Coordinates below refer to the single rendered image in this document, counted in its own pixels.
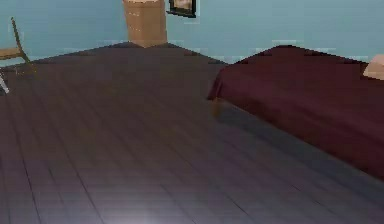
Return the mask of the tan wooden chest of drawers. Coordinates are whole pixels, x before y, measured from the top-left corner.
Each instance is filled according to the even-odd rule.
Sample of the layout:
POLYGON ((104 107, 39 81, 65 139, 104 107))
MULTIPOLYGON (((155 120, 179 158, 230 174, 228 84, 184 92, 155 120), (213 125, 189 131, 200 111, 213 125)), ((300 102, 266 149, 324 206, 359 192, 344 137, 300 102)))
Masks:
POLYGON ((167 42, 164 0, 122 0, 128 39, 147 48, 167 42))

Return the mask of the brown wooden chair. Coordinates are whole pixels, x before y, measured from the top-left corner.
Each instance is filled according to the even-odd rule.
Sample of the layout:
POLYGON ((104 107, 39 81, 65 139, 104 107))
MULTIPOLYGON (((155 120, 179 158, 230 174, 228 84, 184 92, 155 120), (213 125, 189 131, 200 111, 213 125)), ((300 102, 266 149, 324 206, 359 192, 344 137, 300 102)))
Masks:
POLYGON ((32 73, 36 74, 37 70, 32 61, 29 59, 27 54, 25 53, 20 35, 17 29, 16 21, 14 18, 11 18, 12 29, 15 37, 16 46, 11 48, 1 48, 0 49, 0 60, 9 60, 13 58, 22 58, 24 62, 29 66, 32 73))

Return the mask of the dark red bed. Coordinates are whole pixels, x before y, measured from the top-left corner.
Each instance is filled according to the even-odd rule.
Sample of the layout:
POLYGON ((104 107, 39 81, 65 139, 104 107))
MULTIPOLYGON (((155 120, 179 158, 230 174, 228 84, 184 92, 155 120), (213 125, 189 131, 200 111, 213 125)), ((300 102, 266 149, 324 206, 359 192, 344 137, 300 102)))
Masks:
POLYGON ((209 91, 384 181, 384 80, 365 62, 279 45, 222 68, 209 91))

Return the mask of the black framed wall picture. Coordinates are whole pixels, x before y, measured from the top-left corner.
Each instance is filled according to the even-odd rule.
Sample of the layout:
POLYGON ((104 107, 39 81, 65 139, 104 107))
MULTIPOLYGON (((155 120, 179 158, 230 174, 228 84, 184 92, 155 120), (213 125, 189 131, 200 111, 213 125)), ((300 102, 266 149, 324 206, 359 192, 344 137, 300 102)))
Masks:
POLYGON ((167 13, 187 18, 195 18, 196 0, 169 0, 167 13))

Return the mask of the white slanted leg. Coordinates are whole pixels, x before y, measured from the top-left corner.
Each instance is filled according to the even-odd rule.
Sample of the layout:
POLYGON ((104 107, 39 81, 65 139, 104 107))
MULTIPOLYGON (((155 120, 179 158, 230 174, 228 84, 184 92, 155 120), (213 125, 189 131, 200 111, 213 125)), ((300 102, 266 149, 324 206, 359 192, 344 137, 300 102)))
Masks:
POLYGON ((0 87, 2 88, 5 94, 8 94, 10 92, 9 88, 7 87, 4 75, 1 72, 0 72, 0 87))

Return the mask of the pale tan pillow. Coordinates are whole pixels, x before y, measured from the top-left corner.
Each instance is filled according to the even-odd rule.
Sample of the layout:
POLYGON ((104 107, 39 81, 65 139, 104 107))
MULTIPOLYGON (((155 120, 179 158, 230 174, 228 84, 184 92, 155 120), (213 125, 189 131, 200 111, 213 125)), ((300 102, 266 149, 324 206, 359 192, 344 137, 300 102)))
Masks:
POLYGON ((363 75, 384 81, 384 54, 375 55, 365 68, 363 75))

